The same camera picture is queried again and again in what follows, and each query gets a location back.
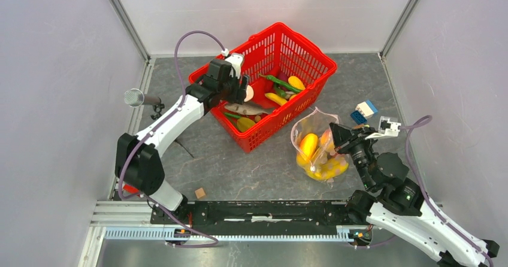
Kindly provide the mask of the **yellow toy starfruit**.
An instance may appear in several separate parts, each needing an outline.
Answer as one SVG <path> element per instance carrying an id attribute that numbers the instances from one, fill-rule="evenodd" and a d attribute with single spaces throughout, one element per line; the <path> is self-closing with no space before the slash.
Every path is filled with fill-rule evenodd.
<path id="1" fill-rule="evenodd" d="M 247 117 L 240 117 L 236 121 L 236 127 L 240 132 L 246 132 L 254 125 L 256 125 L 256 122 Z"/>

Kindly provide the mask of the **clear zip top bag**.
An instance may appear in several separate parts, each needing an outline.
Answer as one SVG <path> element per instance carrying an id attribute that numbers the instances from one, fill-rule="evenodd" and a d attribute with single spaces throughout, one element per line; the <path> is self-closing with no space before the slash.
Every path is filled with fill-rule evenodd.
<path id="1" fill-rule="evenodd" d="M 329 128 L 330 123 L 339 122 L 338 115 L 325 113 L 318 108 L 314 108 L 310 114 L 306 115 L 293 125 L 291 129 L 291 143 L 296 150 L 296 156 L 301 153 L 299 149 L 300 141 L 307 134 L 313 133 L 319 138 L 317 149 L 313 157 L 308 161 L 311 165 L 312 171 L 315 170 L 316 165 L 321 165 L 328 159 L 340 155 L 334 150 L 332 135 Z"/>

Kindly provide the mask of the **orange yellow toy mango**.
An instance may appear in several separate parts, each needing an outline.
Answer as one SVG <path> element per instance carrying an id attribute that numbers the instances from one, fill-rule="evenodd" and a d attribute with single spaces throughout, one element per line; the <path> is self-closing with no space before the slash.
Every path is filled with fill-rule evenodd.
<path id="1" fill-rule="evenodd" d="M 303 162 L 308 162 L 318 147 L 319 138 L 315 133 L 308 133 L 301 141 L 299 149 Z"/>

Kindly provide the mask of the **yellow toy banana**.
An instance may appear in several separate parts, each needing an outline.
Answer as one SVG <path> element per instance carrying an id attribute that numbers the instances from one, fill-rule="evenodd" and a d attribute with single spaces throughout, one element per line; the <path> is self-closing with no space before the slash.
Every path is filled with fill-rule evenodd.
<path id="1" fill-rule="evenodd" d="M 311 165 L 308 161 L 305 161 L 301 155 L 296 156 L 297 165 L 303 168 L 308 177 L 318 181 L 326 181 L 336 176 L 339 176 L 347 171 L 349 163 L 341 156 L 337 155 L 328 159 L 321 165 L 316 165 L 315 170 L 311 170 Z"/>

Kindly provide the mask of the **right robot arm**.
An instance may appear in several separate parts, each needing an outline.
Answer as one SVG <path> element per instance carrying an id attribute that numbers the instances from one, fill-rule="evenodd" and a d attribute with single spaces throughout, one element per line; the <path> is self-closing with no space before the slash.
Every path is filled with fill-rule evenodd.
<path id="1" fill-rule="evenodd" d="M 330 123 L 336 152 L 351 157 L 364 185 L 347 202 L 346 217 L 354 224 L 372 224 L 391 232 L 439 266 L 493 266 L 498 243 L 475 237 L 447 216 L 425 191 L 411 162 L 405 165 L 396 153 L 373 150 L 378 139 L 411 132 L 431 119 L 424 116 L 411 126 L 402 126 L 383 117 L 377 129 Z"/>

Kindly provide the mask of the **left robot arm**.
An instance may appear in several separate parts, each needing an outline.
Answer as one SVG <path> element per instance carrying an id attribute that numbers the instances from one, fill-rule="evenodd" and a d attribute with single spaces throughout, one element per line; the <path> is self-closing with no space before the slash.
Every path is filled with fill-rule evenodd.
<path id="1" fill-rule="evenodd" d="M 152 125 L 136 135 L 120 136 L 115 166 L 119 187 L 127 184 L 150 197 L 165 208 L 166 217 L 173 223 L 187 219 L 185 197 L 166 182 L 161 156 L 183 131 L 221 102 L 245 101 L 249 78 L 241 73 L 243 62 L 244 57 L 238 53 L 212 60 L 207 72 Z"/>

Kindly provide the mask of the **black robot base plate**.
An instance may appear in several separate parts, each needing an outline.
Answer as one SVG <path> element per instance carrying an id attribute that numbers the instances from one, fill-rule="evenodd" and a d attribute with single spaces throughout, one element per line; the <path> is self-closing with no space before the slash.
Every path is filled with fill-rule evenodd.
<path id="1" fill-rule="evenodd" d="M 176 219 L 207 235 L 333 235 L 337 227 L 369 230 L 346 212 L 346 201 L 189 201 Z"/>

